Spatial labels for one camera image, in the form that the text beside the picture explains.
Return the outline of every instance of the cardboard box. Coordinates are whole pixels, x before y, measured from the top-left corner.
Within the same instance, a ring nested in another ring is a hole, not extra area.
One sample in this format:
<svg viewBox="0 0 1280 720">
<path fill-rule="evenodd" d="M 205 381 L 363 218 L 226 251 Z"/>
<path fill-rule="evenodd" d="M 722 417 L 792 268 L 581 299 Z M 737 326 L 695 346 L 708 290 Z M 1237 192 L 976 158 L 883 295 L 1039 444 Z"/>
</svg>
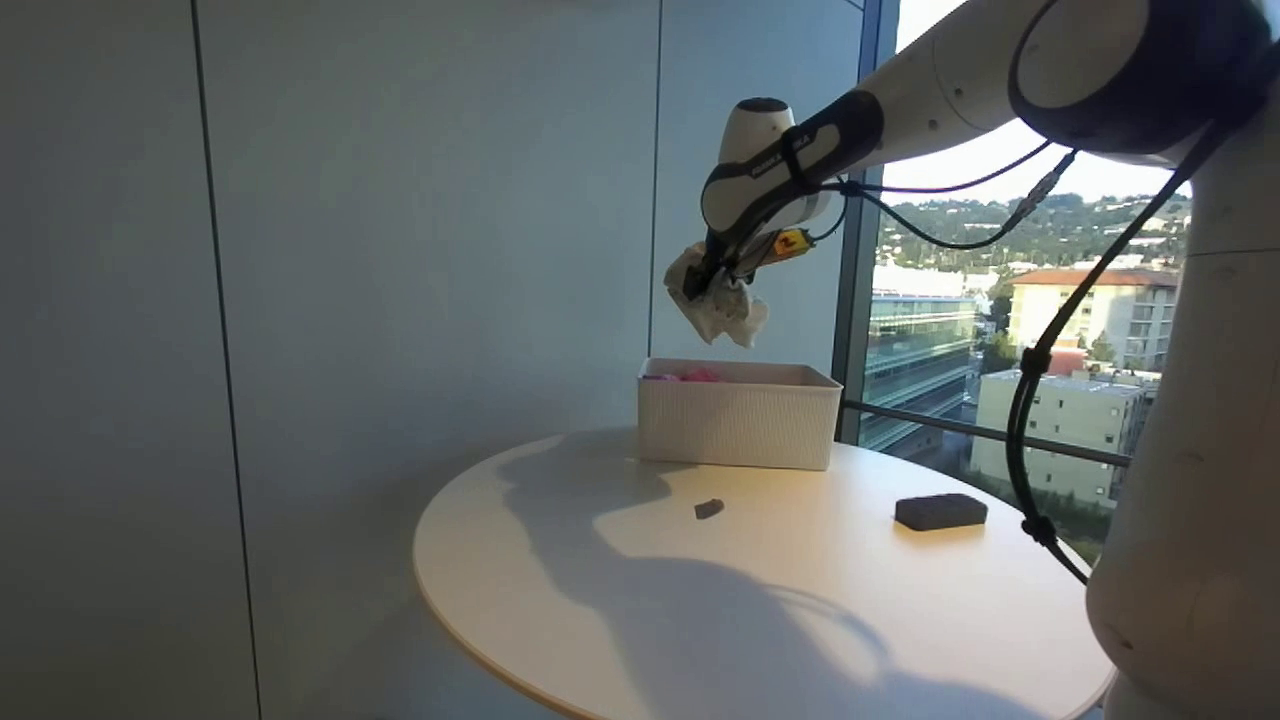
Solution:
<svg viewBox="0 0 1280 720">
<path fill-rule="evenodd" d="M 645 459 L 806 469 L 831 459 L 839 382 L 804 362 L 652 361 Z"/>
</svg>

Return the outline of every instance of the window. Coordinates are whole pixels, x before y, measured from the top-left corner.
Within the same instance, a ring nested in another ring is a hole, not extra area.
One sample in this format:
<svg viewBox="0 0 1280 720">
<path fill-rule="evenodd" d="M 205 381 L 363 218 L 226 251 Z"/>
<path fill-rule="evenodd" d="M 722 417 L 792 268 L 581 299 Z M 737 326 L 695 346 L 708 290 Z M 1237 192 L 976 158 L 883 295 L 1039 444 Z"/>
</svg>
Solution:
<svg viewBox="0 0 1280 720">
<path fill-rule="evenodd" d="M 895 46 L 933 28 L 957 0 L 883 0 Z M 996 129 L 950 151 L 883 168 L 883 183 L 950 183 L 983 177 L 1036 146 L 1024 124 Z M 1057 162 L 1029 168 L 964 195 L 883 195 L 945 241 L 980 241 Z M 1164 183 L 1158 168 L 1078 154 L 1057 195 L 1009 241 L 945 251 L 903 223 L 863 209 L 851 276 L 863 282 L 844 323 L 848 400 L 844 438 L 933 465 L 996 494 L 1009 493 L 1002 417 L 1018 346 L 1036 343 L 1059 299 L 1084 278 L 1105 244 Z M 1045 511 L 1078 556 L 1094 556 L 1123 459 L 1145 433 L 1169 351 L 1174 268 L 1187 241 L 1187 195 L 1164 203 L 1146 232 L 1086 290 L 1064 326 L 1053 370 L 1029 418 L 1029 470 Z"/>
</svg>

